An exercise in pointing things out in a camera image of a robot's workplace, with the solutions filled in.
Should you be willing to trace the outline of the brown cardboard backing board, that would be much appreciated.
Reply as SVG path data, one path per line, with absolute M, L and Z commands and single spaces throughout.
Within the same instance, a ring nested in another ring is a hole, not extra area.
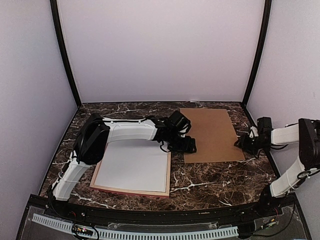
M 236 131 L 226 109 L 181 108 L 191 121 L 189 136 L 195 139 L 196 153 L 186 153 L 186 164 L 242 161 L 243 151 L 234 143 Z

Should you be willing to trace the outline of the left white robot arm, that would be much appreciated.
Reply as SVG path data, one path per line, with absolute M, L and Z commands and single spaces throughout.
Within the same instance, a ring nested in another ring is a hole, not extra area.
M 191 127 L 191 121 L 178 110 L 169 117 L 149 115 L 142 119 L 112 119 L 93 113 L 78 132 L 68 161 L 47 190 L 48 198 L 53 199 L 51 210 L 60 218 L 69 216 L 71 208 L 65 201 L 86 170 L 103 159 L 109 143 L 153 141 L 166 145 L 166 153 L 193 154 L 197 152 L 196 140 L 187 135 Z

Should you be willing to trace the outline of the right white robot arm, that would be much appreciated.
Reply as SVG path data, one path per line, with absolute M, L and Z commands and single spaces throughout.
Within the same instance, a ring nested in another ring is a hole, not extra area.
M 320 172 L 320 121 L 300 118 L 295 123 L 281 128 L 273 127 L 270 117 L 260 117 L 256 125 L 250 126 L 234 145 L 243 152 L 258 156 L 262 150 L 284 151 L 277 156 L 285 159 L 281 176 L 270 183 L 255 205 L 255 213 L 266 217 L 275 208 L 274 201 L 284 198 L 297 190 L 308 178 Z

